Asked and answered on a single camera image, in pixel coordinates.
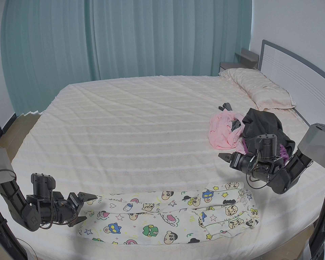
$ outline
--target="nightstand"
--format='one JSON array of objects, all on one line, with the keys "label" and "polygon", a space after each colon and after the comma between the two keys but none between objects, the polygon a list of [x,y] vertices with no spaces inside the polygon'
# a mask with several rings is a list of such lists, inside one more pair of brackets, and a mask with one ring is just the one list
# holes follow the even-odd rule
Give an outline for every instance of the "nightstand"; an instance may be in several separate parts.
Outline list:
[{"label": "nightstand", "polygon": [[259,58],[258,54],[242,48],[241,52],[240,53],[235,52],[235,55],[239,60],[239,63],[221,62],[220,72],[231,68],[246,68],[246,69],[257,68],[258,58]]}]

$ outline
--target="floor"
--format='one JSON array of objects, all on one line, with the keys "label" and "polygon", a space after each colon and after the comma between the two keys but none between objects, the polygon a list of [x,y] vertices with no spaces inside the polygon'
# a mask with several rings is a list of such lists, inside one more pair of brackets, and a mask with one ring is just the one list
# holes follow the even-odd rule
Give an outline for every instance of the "floor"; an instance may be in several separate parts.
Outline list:
[{"label": "floor", "polygon": [[[0,138],[0,147],[6,148],[10,161],[12,161],[17,154],[24,138],[35,125],[39,117],[39,113],[29,113],[27,115],[19,116],[10,126],[8,131]],[[281,247],[255,258],[254,260],[296,259],[300,251],[303,249],[305,242],[313,233],[313,230],[314,227],[311,225]]]}]

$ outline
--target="white headboard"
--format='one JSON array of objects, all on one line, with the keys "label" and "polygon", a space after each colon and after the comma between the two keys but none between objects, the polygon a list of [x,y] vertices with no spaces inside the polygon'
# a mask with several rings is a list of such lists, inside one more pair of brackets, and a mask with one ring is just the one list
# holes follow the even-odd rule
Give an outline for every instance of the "white headboard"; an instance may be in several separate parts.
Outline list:
[{"label": "white headboard", "polygon": [[307,124],[325,123],[325,72],[276,44],[262,41],[258,69],[286,89]]}]

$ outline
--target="bed sheet wrinkle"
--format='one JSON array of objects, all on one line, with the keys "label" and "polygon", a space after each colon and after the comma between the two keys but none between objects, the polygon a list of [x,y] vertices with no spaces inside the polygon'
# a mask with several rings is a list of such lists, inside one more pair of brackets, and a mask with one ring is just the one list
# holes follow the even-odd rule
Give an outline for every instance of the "bed sheet wrinkle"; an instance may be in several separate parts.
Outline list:
[{"label": "bed sheet wrinkle", "polygon": [[[246,182],[209,144],[210,118],[229,102],[246,114],[254,102],[233,81],[207,76],[154,76],[72,84],[26,136],[13,160],[23,194],[30,174],[50,174],[56,190],[93,194],[201,190],[207,183]],[[299,143],[308,127],[293,110],[269,110]],[[254,191],[261,225],[232,239],[172,246],[123,246],[76,237],[75,228],[27,232],[8,212],[14,233],[54,259],[252,259],[311,224],[325,193],[324,169],[314,163],[283,195]]]}]

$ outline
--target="white wall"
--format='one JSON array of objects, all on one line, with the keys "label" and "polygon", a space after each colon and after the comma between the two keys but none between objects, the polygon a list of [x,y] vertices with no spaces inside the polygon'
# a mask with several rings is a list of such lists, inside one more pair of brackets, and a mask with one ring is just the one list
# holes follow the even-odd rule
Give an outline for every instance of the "white wall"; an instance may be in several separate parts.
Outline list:
[{"label": "white wall", "polygon": [[[3,8],[6,0],[0,0],[0,28],[3,14]],[[8,120],[15,113],[8,94],[5,76],[3,75],[1,52],[0,52],[0,127],[3,128]]]},{"label": "white wall", "polygon": [[250,48],[280,45],[325,71],[325,0],[253,0]]}]

